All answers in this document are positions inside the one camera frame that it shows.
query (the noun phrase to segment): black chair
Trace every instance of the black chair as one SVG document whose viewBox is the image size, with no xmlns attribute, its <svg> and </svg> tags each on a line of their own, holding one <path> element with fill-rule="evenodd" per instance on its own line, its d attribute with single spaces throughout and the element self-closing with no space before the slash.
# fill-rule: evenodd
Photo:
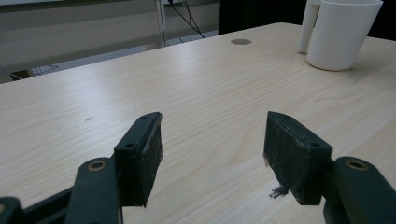
<svg viewBox="0 0 396 224">
<path fill-rule="evenodd" d="M 396 1 L 383 0 L 369 36 L 396 40 Z M 302 24 L 306 0 L 220 0 L 219 35 L 275 22 Z"/>
</svg>

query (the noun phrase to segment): wall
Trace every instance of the wall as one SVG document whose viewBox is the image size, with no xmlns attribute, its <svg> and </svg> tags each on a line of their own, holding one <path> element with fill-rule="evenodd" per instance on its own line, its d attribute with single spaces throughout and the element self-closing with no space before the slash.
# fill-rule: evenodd
<svg viewBox="0 0 396 224">
<path fill-rule="evenodd" d="M 0 13 L 0 66 L 13 72 L 159 43 L 162 36 L 155 1 Z M 215 2 L 191 0 L 191 11 L 203 32 L 217 29 L 217 13 L 211 15 L 219 10 Z M 181 25 L 169 8 L 165 15 L 169 36 L 188 32 L 188 26 Z"/>
</svg>

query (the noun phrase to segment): floor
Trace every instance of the floor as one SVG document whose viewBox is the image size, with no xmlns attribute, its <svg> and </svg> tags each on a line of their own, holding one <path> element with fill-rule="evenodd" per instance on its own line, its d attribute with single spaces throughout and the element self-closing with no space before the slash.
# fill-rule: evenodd
<svg viewBox="0 0 396 224">
<path fill-rule="evenodd" d="M 203 33 L 203 35 L 205 37 L 211 37 L 211 36 L 215 36 L 217 34 L 218 34 L 218 31 Z M 188 36 L 183 36 L 181 38 L 170 39 L 170 40 L 168 40 L 168 45 L 169 46 L 178 45 L 178 44 L 183 44 L 183 43 L 198 40 L 198 39 L 202 39 L 202 37 L 200 35 L 192 35 L 192 36 L 188 35 Z M 136 53 L 140 53 L 142 51 L 144 51 L 144 47 L 123 49 L 123 50 L 118 50 L 118 51 L 114 51 L 114 52 L 109 52 L 106 54 L 91 56 L 88 58 L 73 60 L 73 61 L 69 61 L 69 62 L 40 66 L 37 68 L 33 68 L 32 70 L 33 70 L 33 73 L 35 74 L 35 76 L 41 76 L 41 75 L 46 75 L 46 74 L 62 71 L 62 70 L 69 69 L 69 68 L 79 67 L 82 65 L 90 64 L 90 63 L 99 63 L 99 62 L 110 60 L 110 59 L 115 59 L 115 58 L 131 55 L 131 54 L 136 54 Z"/>
</svg>

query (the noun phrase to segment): table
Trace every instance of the table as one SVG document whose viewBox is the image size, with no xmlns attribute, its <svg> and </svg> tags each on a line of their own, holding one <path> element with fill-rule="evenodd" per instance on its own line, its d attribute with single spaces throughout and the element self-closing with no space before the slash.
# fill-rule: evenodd
<svg viewBox="0 0 396 224">
<path fill-rule="evenodd" d="M 36 203 L 109 157 L 141 115 L 163 113 L 163 162 L 125 223 L 324 223 L 278 186 L 262 149 L 267 111 L 288 114 L 396 187 L 396 42 L 367 38 L 344 72 L 296 52 L 276 23 L 0 85 L 0 192 Z M 251 44 L 235 45 L 234 39 Z"/>
</svg>

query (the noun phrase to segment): white cup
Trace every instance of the white cup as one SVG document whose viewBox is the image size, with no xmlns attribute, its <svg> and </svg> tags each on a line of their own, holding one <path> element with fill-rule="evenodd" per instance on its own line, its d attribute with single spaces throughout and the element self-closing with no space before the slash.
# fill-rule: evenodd
<svg viewBox="0 0 396 224">
<path fill-rule="evenodd" d="M 352 67 L 382 3 L 307 0 L 298 52 L 308 53 L 306 60 L 320 69 L 341 71 Z"/>
</svg>

